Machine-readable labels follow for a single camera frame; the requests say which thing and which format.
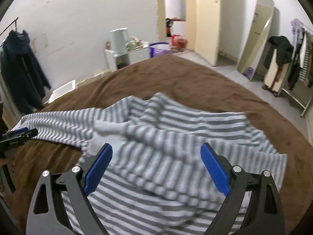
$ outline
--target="hanging clothes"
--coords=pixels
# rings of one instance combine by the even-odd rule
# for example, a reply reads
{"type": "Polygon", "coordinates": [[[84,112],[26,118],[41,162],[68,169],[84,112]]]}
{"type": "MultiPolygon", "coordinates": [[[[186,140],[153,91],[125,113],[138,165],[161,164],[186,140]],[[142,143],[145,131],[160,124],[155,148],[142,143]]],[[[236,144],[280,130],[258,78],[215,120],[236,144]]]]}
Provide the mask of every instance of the hanging clothes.
{"type": "Polygon", "coordinates": [[[306,75],[308,72],[308,63],[309,63],[309,47],[310,47],[311,34],[309,32],[305,32],[305,37],[303,38],[303,44],[301,49],[305,49],[305,55],[303,58],[303,67],[301,67],[301,51],[300,51],[300,73],[299,73],[299,81],[304,82],[306,79],[306,75]]]}
{"type": "MultiPolygon", "coordinates": [[[[2,45],[0,45],[0,61],[1,61],[1,56],[3,56],[3,49],[2,45]]],[[[5,84],[5,81],[2,77],[1,74],[1,63],[0,63],[0,96],[3,101],[3,121],[7,125],[9,129],[12,129],[18,121],[21,119],[22,114],[16,107],[11,93],[5,84]]]]}
{"type": "Polygon", "coordinates": [[[296,51],[295,51],[295,58],[292,62],[292,68],[291,68],[290,76],[288,78],[288,86],[290,90],[293,90],[293,88],[295,87],[295,83],[297,83],[298,78],[299,78],[299,73],[301,69],[299,54],[300,54],[301,47],[302,47],[302,44],[298,43],[296,51]]]}
{"type": "Polygon", "coordinates": [[[313,44],[312,42],[309,43],[309,60],[308,60],[308,68],[307,68],[307,73],[306,73],[306,78],[304,80],[304,85],[309,86],[309,79],[311,73],[313,73],[312,70],[312,56],[313,56],[313,44]]]}
{"type": "Polygon", "coordinates": [[[311,88],[313,86],[313,73],[310,73],[309,75],[309,82],[308,82],[308,88],[311,88]]]}
{"type": "Polygon", "coordinates": [[[34,108],[41,110],[44,86],[51,89],[29,43],[25,30],[22,33],[10,31],[0,58],[3,79],[16,107],[25,114],[33,113],[34,108]]]}
{"type": "Polygon", "coordinates": [[[305,59],[305,56],[306,56],[306,48],[307,48],[306,38],[307,38],[307,32],[304,31],[303,42],[302,42],[302,46],[301,46],[300,53],[299,53],[299,65],[300,65],[300,68],[304,67],[304,59],[305,59]]]}
{"type": "Polygon", "coordinates": [[[269,43],[272,45],[264,61],[265,68],[270,67],[275,49],[277,49],[276,63],[278,66],[291,62],[293,46],[285,36],[272,36],[269,38],[269,43]]]}

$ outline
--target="gray floor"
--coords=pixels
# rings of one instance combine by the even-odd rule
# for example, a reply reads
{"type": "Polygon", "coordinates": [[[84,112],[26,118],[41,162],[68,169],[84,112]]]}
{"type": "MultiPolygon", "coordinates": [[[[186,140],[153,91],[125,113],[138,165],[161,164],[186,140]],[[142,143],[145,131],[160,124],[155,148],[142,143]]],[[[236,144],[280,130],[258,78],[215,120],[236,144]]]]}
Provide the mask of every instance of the gray floor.
{"type": "Polygon", "coordinates": [[[243,76],[236,70],[236,64],[233,61],[230,61],[223,56],[219,56],[217,60],[217,66],[213,67],[201,56],[192,51],[186,50],[182,53],[176,53],[175,55],[209,67],[210,69],[219,72],[225,77],[250,90],[259,98],[268,102],[282,116],[287,118],[304,135],[304,137],[308,139],[306,120],[305,118],[300,117],[300,108],[296,106],[292,101],[290,101],[287,97],[280,95],[279,97],[275,98],[273,94],[271,94],[269,91],[263,90],[262,80],[247,80],[245,76],[243,76]]]}

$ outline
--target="purple basket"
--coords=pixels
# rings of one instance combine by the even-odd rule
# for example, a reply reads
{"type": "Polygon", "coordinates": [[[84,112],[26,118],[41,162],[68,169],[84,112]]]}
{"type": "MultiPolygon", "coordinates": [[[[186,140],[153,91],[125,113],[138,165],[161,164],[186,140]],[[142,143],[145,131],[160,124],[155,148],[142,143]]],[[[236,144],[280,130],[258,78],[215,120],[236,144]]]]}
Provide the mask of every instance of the purple basket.
{"type": "Polygon", "coordinates": [[[157,42],[149,45],[150,58],[172,54],[171,47],[167,42],[157,42]]]}

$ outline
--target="dark blue jacket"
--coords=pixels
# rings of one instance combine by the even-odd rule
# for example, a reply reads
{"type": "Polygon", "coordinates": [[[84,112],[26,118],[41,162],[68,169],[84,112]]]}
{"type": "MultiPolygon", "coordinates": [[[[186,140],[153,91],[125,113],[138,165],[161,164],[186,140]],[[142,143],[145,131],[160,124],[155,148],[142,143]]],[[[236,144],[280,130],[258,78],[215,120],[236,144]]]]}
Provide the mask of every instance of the dark blue jacket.
{"type": "Polygon", "coordinates": [[[3,43],[0,56],[1,74],[21,113],[30,114],[33,108],[43,108],[44,86],[51,88],[32,49],[30,39],[22,33],[11,31],[3,43]]]}

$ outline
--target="black jacket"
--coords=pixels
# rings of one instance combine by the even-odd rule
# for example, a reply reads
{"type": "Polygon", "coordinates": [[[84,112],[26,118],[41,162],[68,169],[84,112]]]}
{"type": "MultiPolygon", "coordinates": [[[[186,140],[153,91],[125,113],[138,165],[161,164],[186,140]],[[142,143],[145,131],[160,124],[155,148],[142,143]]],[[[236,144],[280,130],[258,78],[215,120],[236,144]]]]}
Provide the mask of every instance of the black jacket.
{"type": "Polygon", "coordinates": [[[0,56],[1,74],[12,99],[21,113],[32,113],[33,107],[42,109],[44,86],[51,88],[32,49],[27,32],[11,31],[3,44],[0,56]]]}
{"type": "Polygon", "coordinates": [[[300,74],[300,49],[302,47],[301,43],[297,43],[297,48],[295,51],[295,58],[292,62],[292,67],[291,67],[291,72],[288,78],[288,86],[289,89],[292,91],[293,88],[295,87],[295,83],[297,83],[299,79],[299,74],[300,74]]]}
{"type": "Polygon", "coordinates": [[[277,49],[276,63],[278,66],[291,62],[293,46],[285,36],[272,36],[269,38],[271,47],[264,61],[264,67],[269,68],[274,50],[277,49]]]}

